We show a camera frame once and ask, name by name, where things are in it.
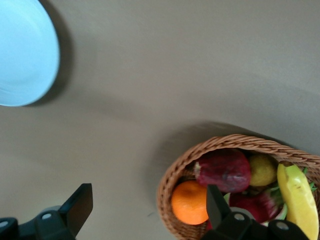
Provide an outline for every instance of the yellow banana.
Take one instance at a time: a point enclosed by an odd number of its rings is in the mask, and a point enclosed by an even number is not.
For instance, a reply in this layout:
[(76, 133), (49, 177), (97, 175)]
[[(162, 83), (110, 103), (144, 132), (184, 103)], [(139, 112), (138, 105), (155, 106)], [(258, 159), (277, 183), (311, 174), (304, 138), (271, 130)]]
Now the yellow banana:
[(296, 165), (280, 163), (277, 180), (288, 212), (286, 220), (296, 224), (310, 240), (317, 240), (319, 217), (307, 177)]

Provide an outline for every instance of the plate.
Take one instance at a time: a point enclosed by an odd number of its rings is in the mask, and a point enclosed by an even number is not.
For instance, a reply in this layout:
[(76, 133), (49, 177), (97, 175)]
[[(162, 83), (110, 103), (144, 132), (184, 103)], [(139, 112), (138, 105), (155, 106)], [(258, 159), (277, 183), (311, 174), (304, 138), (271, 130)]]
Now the plate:
[(51, 88), (60, 61), (54, 25), (38, 0), (0, 0), (0, 105), (31, 104)]

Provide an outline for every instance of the table surface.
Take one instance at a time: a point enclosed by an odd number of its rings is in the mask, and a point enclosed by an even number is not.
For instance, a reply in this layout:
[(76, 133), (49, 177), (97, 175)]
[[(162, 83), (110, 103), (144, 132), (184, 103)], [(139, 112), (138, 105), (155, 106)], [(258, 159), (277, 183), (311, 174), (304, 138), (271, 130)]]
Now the table surface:
[(156, 207), (168, 166), (213, 136), (320, 155), (320, 1), (42, 0), (61, 65), (0, 107), (0, 212), (20, 223), (92, 183), (87, 239), (174, 239)]

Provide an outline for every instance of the fruit basket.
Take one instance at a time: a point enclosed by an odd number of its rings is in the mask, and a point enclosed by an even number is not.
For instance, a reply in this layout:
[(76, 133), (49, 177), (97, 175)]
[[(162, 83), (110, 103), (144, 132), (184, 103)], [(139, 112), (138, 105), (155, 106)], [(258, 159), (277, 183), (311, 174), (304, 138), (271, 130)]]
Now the fruit basket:
[[(206, 232), (206, 223), (188, 225), (179, 221), (172, 210), (171, 196), (175, 187), (186, 180), (193, 180), (195, 176), (191, 170), (192, 164), (202, 155), (224, 148), (238, 148), (240, 150), (268, 154), (278, 162), (289, 161), (301, 168), (307, 167), (306, 174), (310, 182), (320, 186), (320, 156), (293, 149), (278, 142), (233, 134), (216, 136), (205, 142), (191, 147), (181, 155), (165, 172), (157, 190), (157, 208), (160, 217), (167, 229), (179, 240), (199, 240)], [(320, 212), (320, 189), (313, 192), (318, 213)]]

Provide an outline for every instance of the screw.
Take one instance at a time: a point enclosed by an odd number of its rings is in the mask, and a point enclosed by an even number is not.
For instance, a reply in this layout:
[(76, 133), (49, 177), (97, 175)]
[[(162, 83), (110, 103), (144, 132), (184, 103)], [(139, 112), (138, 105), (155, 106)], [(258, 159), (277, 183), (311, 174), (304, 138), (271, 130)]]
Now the screw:
[(8, 221), (2, 221), (2, 222), (0, 222), (0, 228), (3, 228), (5, 226), (7, 226), (8, 224), (9, 224)]
[(278, 221), (275, 225), (281, 230), (288, 230), (289, 229), (288, 225), (282, 221)]
[(51, 213), (46, 213), (42, 216), (42, 220), (49, 219), (51, 218), (51, 216), (52, 216)]
[(237, 220), (239, 220), (239, 221), (245, 220), (245, 217), (244, 217), (242, 214), (240, 214), (240, 213), (236, 213), (236, 214), (234, 215), (234, 218), (237, 219)]

